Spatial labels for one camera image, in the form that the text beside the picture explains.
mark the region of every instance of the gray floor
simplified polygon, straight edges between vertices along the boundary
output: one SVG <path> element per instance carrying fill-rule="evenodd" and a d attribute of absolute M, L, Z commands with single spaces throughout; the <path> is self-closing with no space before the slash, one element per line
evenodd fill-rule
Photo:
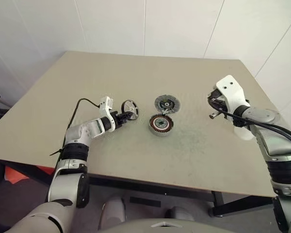
<path fill-rule="evenodd" d="M 197 222 L 217 226 L 236 233 L 280 232 L 272 209 L 223 218 L 211 218 L 207 212 L 212 205 L 209 202 L 99 186 L 91 186 L 90 191 L 90 202 L 84 209 L 77 210 L 71 233 L 97 232 L 102 205 L 112 195 L 120 195 L 124 198 L 128 220 L 164 217 L 167 209 L 173 206 L 181 206 L 189 210 Z M 15 185 L 9 182 L 2 182 L 0 184 L 0 223 L 12 226 L 34 207 L 43 203 L 46 193 L 47 187 L 33 180 L 20 181 Z M 157 208 L 129 203 L 131 196 L 160 200 L 162 207 Z M 242 197 L 244 196 L 224 193 L 225 202 Z"/>

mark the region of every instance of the table top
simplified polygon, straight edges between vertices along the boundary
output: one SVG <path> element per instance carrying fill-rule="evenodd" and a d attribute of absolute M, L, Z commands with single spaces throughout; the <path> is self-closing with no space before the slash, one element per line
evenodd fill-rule
<path fill-rule="evenodd" d="M 213 110 L 207 94 L 231 74 L 246 98 L 260 108 L 276 109 L 239 60 L 168 58 L 67 52 L 0 120 L 0 159 L 56 165 L 76 102 L 99 103 L 108 95 L 113 110 L 134 100 L 137 120 L 95 139 L 89 151 L 90 173 L 146 182 L 259 196 L 273 196 L 270 176 L 256 140 L 243 141 Z M 158 111 L 156 97 L 170 94 L 181 103 L 171 114 L 174 128 L 157 137 L 148 128 Z M 98 118 L 99 111 L 82 102 L 74 124 Z"/>

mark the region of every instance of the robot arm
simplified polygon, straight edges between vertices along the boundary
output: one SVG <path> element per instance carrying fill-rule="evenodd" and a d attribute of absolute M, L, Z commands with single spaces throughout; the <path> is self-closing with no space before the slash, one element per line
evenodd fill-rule
<path fill-rule="evenodd" d="M 89 201 L 89 177 L 87 175 L 88 149 L 93 139 L 106 131 L 113 132 L 132 112 L 111 112 L 113 99 L 100 100 L 102 118 L 72 126 L 65 134 L 65 146 L 57 163 L 47 202 L 32 210 L 8 233 L 67 233 L 76 208 L 83 208 Z"/>
<path fill-rule="evenodd" d="M 228 75 L 208 96 L 209 105 L 236 127 L 246 127 L 256 137 L 268 166 L 274 192 L 274 212 L 279 229 L 291 233 L 291 132 L 283 128 L 279 113 L 251 107 L 243 89 Z"/>

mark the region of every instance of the red object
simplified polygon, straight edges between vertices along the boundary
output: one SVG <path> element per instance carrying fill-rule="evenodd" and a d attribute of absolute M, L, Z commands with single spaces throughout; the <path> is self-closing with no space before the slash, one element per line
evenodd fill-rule
<path fill-rule="evenodd" d="M 46 167 L 46 166 L 37 166 L 37 167 L 45 171 L 48 175 L 52 174 L 54 171 L 54 168 L 52 167 Z M 5 179 L 11 182 L 12 184 L 15 184 L 21 180 L 28 179 L 28 177 L 8 166 L 5 166 Z"/>

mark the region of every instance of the white wall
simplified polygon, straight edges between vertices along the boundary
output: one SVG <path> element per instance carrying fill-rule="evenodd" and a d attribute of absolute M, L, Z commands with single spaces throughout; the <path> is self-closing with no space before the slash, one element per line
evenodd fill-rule
<path fill-rule="evenodd" d="M 291 125 L 291 0 L 0 0 L 4 99 L 66 50 L 240 59 Z"/>

